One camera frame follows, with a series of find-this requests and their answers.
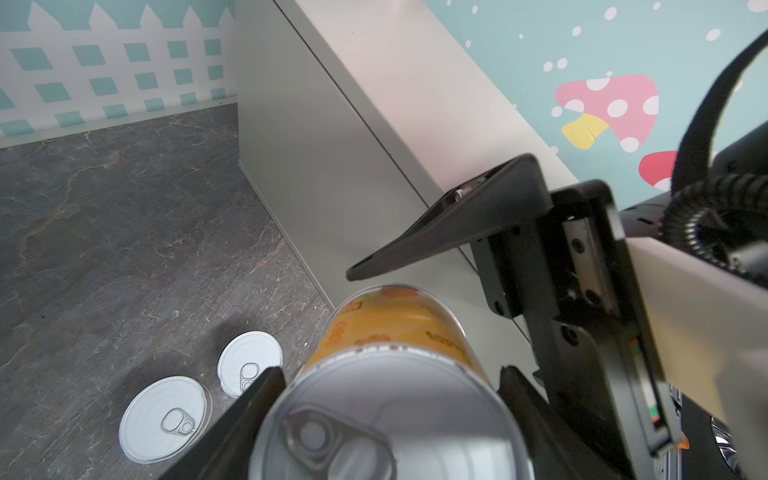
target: gray stone floor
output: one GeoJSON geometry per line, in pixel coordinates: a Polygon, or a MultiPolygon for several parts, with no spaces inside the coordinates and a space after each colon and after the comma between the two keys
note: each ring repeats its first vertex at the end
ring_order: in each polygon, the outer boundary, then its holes
{"type": "Polygon", "coordinates": [[[237,167],[237,106],[0,151],[0,478],[156,478],[118,425],[155,380],[232,403],[260,329],[295,375],[329,312],[237,167]]]}

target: white can lid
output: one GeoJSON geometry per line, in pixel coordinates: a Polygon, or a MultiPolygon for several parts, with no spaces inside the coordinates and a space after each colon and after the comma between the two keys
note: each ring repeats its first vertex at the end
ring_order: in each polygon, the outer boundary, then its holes
{"type": "Polygon", "coordinates": [[[237,398],[271,366],[283,366],[280,344],[269,333],[246,332],[221,353],[217,368],[221,389],[237,398]]]}
{"type": "Polygon", "coordinates": [[[170,458],[200,438],[210,421],[210,393],[185,376],[158,380],[142,390],[120,421],[120,447],[138,463],[170,458]]]}

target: pull tab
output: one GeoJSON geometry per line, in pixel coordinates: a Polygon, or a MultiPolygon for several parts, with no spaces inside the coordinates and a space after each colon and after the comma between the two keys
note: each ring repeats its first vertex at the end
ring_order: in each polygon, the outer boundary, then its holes
{"type": "Polygon", "coordinates": [[[194,433],[194,427],[194,419],[179,408],[168,410],[168,413],[165,414],[165,417],[160,422],[160,428],[163,432],[182,437],[194,433]]]}
{"type": "Polygon", "coordinates": [[[240,393],[245,393],[248,387],[259,375],[259,365],[257,363],[246,363],[240,369],[240,393]]]}

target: red mushroom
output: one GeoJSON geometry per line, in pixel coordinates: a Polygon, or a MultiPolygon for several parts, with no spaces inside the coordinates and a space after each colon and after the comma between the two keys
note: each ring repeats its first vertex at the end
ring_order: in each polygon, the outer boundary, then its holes
{"type": "Polygon", "coordinates": [[[562,131],[585,150],[610,128],[624,151],[636,151],[650,136],[659,111],[659,92],[647,75],[572,81],[558,87],[554,97],[563,108],[583,113],[562,131]]]}
{"type": "Polygon", "coordinates": [[[670,189],[674,161],[677,158],[676,151],[659,151],[649,154],[640,161],[640,176],[649,185],[662,191],[670,189]]]}

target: yellow mushroom stem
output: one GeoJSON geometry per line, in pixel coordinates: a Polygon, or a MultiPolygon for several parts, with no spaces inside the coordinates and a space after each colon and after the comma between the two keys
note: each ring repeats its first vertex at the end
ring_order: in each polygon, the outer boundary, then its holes
{"type": "Polygon", "coordinates": [[[594,115],[582,114],[578,120],[565,125],[563,135],[571,141],[576,148],[587,150],[594,145],[594,141],[601,133],[606,131],[608,124],[594,115]]]}

